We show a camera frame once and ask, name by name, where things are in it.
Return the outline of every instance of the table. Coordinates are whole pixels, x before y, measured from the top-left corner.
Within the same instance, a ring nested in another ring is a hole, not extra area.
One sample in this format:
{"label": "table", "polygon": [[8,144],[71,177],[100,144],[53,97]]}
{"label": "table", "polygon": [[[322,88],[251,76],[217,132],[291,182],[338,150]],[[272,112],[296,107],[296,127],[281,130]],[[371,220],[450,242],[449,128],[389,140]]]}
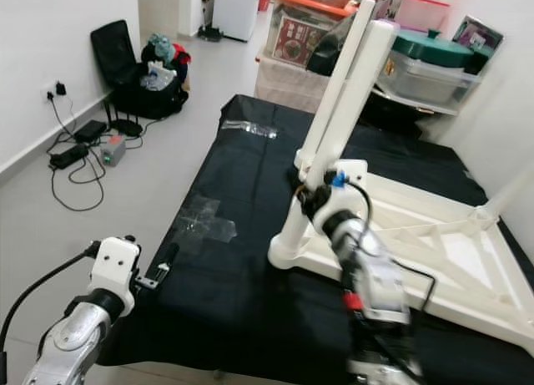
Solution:
{"label": "table", "polygon": [[[114,327],[98,362],[169,362],[304,385],[347,383],[349,326],[338,286],[306,271],[277,271],[266,260],[287,214],[286,178],[311,115],[236,96],[222,109],[221,124],[228,120],[275,129],[276,138],[219,130],[148,273],[181,244],[170,275]],[[344,157],[466,204],[486,201],[447,147],[358,126]],[[501,230],[533,285],[531,263],[504,224]],[[534,360],[519,347],[434,317],[416,333],[416,346],[431,385],[534,383]]]}

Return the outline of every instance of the black device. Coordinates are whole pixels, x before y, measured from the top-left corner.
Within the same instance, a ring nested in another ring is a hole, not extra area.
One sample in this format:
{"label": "black device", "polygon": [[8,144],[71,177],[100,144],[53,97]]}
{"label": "black device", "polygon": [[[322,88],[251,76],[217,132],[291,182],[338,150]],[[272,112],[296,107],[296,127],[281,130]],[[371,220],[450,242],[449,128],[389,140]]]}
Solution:
{"label": "black device", "polygon": [[80,130],[74,134],[76,141],[80,143],[92,143],[100,138],[100,135],[106,131],[107,125],[97,120],[89,120]]}
{"label": "black device", "polygon": [[76,161],[87,156],[88,148],[84,144],[76,144],[67,151],[61,154],[50,155],[50,166],[54,169],[64,170],[68,166],[74,164]]}

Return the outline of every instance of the tile floor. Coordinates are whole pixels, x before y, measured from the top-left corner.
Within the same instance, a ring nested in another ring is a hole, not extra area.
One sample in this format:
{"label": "tile floor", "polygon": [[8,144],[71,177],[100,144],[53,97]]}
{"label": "tile floor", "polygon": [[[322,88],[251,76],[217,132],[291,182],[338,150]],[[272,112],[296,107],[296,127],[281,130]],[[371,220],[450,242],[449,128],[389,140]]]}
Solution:
{"label": "tile floor", "polygon": [[[180,114],[151,125],[143,148],[128,151],[116,168],[108,169],[103,179],[105,200],[96,210],[71,212],[53,199],[46,155],[0,189],[0,320],[26,286],[80,252],[92,239],[134,234],[143,246],[144,271],[209,150],[220,108],[234,94],[254,92],[254,56],[266,40],[269,18],[269,13],[259,14],[248,43],[228,39],[206,43],[196,38],[182,42],[193,57],[193,91],[188,103]],[[101,111],[94,118],[105,119],[105,115]],[[62,198],[78,207],[98,199],[95,184],[71,185],[63,172],[56,178],[56,188]],[[83,261],[53,278],[20,308],[9,331],[10,384],[20,383],[33,364],[41,334],[73,296],[85,292],[91,265],[91,261]],[[215,380],[210,372],[144,363],[96,367],[87,381],[94,383],[205,385]],[[229,375],[222,383],[267,382]]]}

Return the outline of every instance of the black office chair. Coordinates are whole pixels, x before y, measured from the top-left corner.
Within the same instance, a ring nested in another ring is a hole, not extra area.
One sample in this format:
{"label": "black office chair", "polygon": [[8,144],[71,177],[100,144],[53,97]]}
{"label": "black office chair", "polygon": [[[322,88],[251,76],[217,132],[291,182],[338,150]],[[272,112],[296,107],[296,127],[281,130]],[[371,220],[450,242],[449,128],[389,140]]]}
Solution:
{"label": "black office chair", "polygon": [[[110,127],[130,136],[141,133],[138,117],[162,119],[178,112],[184,102],[181,94],[181,81],[177,77],[165,89],[147,90],[140,85],[140,79],[147,74],[147,66],[137,63],[134,49],[124,20],[106,24],[91,32],[91,44],[102,75],[113,92],[109,101],[115,107],[116,120],[111,120],[108,107]],[[117,111],[126,113],[128,119],[118,119]],[[136,122],[129,120],[129,115]]]}

